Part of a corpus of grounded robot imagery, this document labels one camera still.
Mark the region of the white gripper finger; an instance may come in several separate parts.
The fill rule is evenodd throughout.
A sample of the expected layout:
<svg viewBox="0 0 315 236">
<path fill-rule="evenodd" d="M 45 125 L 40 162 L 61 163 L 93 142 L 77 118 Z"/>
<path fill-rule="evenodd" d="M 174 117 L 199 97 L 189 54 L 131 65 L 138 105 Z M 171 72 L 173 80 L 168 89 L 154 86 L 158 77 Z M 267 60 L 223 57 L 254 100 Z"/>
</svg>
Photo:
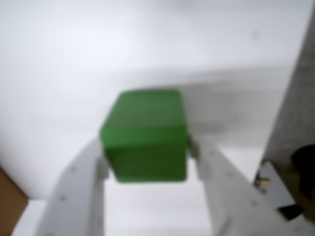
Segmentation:
<svg viewBox="0 0 315 236">
<path fill-rule="evenodd" d="M 39 221 L 37 236 L 103 236 L 104 182 L 109 166 L 93 139 L 62 172 Z"/>
<path fill-rule="evenodd" d="M 308 222 L 270 161 L 254 183 L 209 141 L 189 139 L 215 236 L 306 236 Z"/>
</svg>

